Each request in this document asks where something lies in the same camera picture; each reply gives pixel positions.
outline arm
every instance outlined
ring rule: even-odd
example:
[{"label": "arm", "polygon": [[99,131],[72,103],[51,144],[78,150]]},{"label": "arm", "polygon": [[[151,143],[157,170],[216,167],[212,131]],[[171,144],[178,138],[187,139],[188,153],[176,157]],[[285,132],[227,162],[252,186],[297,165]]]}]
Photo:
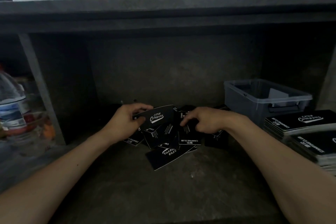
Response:
[{"label": "arm", "polygon": [[131,136],[145,118],[132,113],[152,106],[136,103],[120,107],[108,124],[47,167],[0,195],[0,223],[47,223],[71,188],[109,146]]},{"label": "arm", "polygon": [[335,223],[336,178],[277,141],[246,116],[198,107],[181,125],[196,118],[196,130],[214,133],[224,129],[249,154],[270,186],[290,223]]}]

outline hand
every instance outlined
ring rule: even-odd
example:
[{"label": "hand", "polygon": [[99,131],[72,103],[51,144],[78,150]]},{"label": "hand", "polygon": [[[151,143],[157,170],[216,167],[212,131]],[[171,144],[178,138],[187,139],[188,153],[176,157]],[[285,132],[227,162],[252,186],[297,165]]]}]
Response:
[{"label": "hand", "polygon": [[146,109],[153,109],[151,105],[135,103],[123,105],[115,112],[111,120],[97,134],[113,144],[129,138],[146,120],[145,117],[132,119],[134,113],[143,112]]},{"label": "hand", "polygon": [[196,131],[212,134],[227,129],[230,121],[237,116],[240,116],[240,114],[209,107],[197,107],[184,117],[180,125],[184,127],[189,120],[196,118],[199,120]]}]

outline bottle label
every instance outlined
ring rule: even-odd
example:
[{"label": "bottle label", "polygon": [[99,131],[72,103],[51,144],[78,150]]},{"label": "bottle label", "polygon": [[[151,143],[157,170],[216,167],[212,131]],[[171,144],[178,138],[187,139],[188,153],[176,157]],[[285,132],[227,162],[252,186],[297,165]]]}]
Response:
[{"label": "bottle label", "polygon": [[27,126],[23,113],[29,112],[26,99],[20,101],[0,105],[0,123],[3,130],[12,130],[24,128]]}]

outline plastic bottle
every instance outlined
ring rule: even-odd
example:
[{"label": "plastic bottle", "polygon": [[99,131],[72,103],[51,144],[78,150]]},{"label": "plastic bottle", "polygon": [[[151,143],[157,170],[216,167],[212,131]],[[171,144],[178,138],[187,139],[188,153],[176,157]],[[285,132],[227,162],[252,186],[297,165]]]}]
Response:
[{"label": "plastic bottle", "polygon": [[27,123],[33,119],[23,87],[0,69],[0,123],[7,135],[27,132]]}]

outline clear plastic box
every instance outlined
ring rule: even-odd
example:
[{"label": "clear plastic box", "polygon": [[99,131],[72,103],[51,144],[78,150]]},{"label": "clear plastic box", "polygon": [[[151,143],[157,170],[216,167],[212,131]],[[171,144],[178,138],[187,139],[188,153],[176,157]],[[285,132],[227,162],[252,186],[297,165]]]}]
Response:
[{"label": "clear plastic box", "polygon": [[261,128],[266,117],[304,111],[313,99],[309,93],[263,79],[226,81],[224,88],[225,104]]}]

